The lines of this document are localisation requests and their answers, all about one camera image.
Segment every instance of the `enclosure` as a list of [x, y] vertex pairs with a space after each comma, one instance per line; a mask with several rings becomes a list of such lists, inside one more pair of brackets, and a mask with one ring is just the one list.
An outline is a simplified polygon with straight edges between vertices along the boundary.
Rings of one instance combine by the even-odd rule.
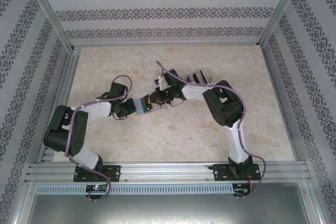
[[[336, 0], [1, 0], [0, 223], [336, 222], [335, 15]], [[254, 158], [266, 169], [254, 196], [235, 200], [246, 181], [209, 169], [229, 141], [201, 101], [87, 125], [85, 145], [120, 166], [105, 203], [44, 146], [57, 106], [95, 100], [120, 74], [144, 97], [157, 60], [244, 98], [247, 148], [267, 164]]]

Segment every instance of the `patterned wallpaper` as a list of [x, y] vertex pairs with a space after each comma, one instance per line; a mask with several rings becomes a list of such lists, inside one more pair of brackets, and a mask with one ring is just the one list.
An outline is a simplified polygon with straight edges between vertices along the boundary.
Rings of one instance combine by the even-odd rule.
[[72, 43], [259, 40], [279, 0], [50, 0]]
[[36, 161], [67, 52], [37, 0], [0, 0], [0, 223]]
[[335, 0], [291, 0], [263, 48], [291, 140], [336, 223]]

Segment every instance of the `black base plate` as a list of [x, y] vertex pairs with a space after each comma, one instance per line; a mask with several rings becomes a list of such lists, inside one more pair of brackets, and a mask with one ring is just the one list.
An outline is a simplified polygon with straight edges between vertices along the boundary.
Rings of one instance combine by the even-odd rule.
[[[82, 168], [76, 166], [74, 174], [74, 182], [106, 182], [106, 179], [99, 176], [89, 177], [83, 174]], [[120, 178], [120, 165], [104, 165], [103, 174], [108, 176], [111, 182], [119, 182]]]
[[209, 169], [214, 171], [215, 181], [248, 180], [248, 174], [250, 175], [251, 180], [260, 180], [261, 178], [259, 165], [257, 164], [252, 164], [247, 171], [240, 174], [238, 177], [230, 171], [229, 164], [214, 164], [213, 166], [210, 166]]

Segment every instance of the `beige floor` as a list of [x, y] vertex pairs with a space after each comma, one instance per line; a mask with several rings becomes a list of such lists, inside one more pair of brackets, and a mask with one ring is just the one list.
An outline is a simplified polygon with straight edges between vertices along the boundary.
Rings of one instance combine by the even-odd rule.
[[[68, 105], [80, 105], [109, 91], [112, 79], [128, 74], [131, 97], [154, 91], [159, 60], [181, 77], [205, 68], [213, 82], [227, 80], [247, 103], [244, 131], [248, 149], [267, 161], [294, 160], [259, 46], [103, 47], [82, 50]], [[119, 80], [129, 84], [126, 78]], [[224, 129], [205, 103], [186, 101], [150, 114], [87, 127], [85, 144], [104, 161], [227, 161]], [[54, 161], [64, 161], [55, 153]]]

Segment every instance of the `marble-patterned floor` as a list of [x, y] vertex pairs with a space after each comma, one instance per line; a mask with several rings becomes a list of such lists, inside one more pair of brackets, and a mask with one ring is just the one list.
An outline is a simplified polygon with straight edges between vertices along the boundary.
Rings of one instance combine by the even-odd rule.
[[[154, 91], [161, 73], [155, 63], [175, 68], [180, 77], [208, 70], [213, 83], [227, 80], [245, 99], [248, 149], [267, 161], [292, 161], [293, 153], [259, 46], [132, 46], [83, 48], [68, 105], [80, 105], [109, 91], [119, 74], [133, 80], [130, 97]], [[118, 80], [129, 85], [126, 78]], [[101, 118], [89, 124], [85, 144], [104, 161], [202, 162], [227, 161], [224, 129], [205, 103], [182, 105], [127, 120]], [[64, 161], [55, 153], [54, 161]]]

